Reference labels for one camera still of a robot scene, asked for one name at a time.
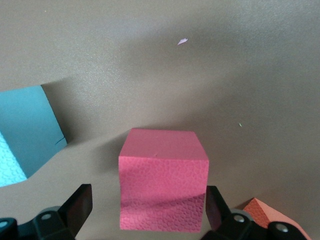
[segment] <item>blue foam block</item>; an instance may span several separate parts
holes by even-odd
[[[0,132],[0,178],[8,178],[4,166],[14,161],[29,178],[67,145],[41,86],[0,92]],[[24,180],[23,176],[16,179],[7,179],[6,185]]]

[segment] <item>cube top face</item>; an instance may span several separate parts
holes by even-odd
[[[120,157],[204,160],[208,157],[193,131],[131,129]]]

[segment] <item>pink foam cube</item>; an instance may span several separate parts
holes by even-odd
[[[283,215],[281,212],[273,209],[257,198],[253,198],[243,210],[248,212],[252,216],[256,224],[260,225],[263,228],[267,229],[269,223],[271,222],[284,222],[295,226],[307,240],[311,240],[308,234],[297,222],[287,217],[286,215]]]
[[[199,232],[208,170],[193,131],[131,129],[119,156],[120,228]]]

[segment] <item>pink debris fragment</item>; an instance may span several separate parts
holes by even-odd
[[[184,39],[181,39],[179,42],[178,42],[178,45],[180,44],[184,44],[188,41],[188,38],[184,38]]]

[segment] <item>foam cube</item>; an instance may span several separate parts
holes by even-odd
[[[26,180],[66,145],[41,86],[0,92],[0,187]]]
[[[119,156],[120,228],[199,232],[208,170],[193,131],[131,129]]]
[[[267,229],[269,223],[271,222],[284,222],[295,226],[305,236],[306,239],[311,240],[308,234],[297,222],[286,215],[283,215],[281,212],[273,209],[257,198],[253,198],[243,210],[249,213],[254,221],[263,228]]]

